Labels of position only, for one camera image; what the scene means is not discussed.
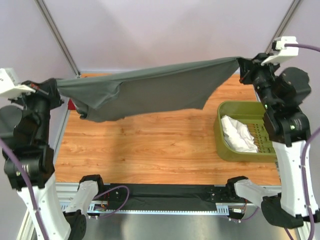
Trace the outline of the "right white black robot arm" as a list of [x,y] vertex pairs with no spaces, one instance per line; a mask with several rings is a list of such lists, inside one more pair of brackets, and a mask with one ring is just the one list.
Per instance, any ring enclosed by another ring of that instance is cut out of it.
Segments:
[[253,85],[264,107],[263,123],[275,150],[281,190],[266,189],[239,176],[227,181],[225,196],[231,202],[243,198],[255,204],[273,226],[295,229],[320,220],[309,165],[310,122],[300,109],[311,93],[310,78],[297,67],[275,75],[280,64],[268,62],[268,57],[259,53],[237,61],[239,81]]

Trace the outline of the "grey t-shirt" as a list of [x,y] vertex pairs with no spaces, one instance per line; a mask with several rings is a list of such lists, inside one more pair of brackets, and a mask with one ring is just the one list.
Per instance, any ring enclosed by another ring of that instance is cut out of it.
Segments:
[[117,121],[147,113],[203,109],[239,68],[236,57],[187,62],[112,75],[59,79],[57,88],[83,120]]

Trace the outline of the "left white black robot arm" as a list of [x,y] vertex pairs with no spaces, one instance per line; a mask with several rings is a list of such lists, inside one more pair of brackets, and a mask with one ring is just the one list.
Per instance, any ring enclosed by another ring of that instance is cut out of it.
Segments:
[[56,190],[54,150],[49,145],[51,111],[63,100],[57,81],[12,83],[0,93],[10,104],[0,110],[4,172],[26,205],[39,240],[81,240],[91,201],[105,196],[100,175],[86,175],[66,209]]

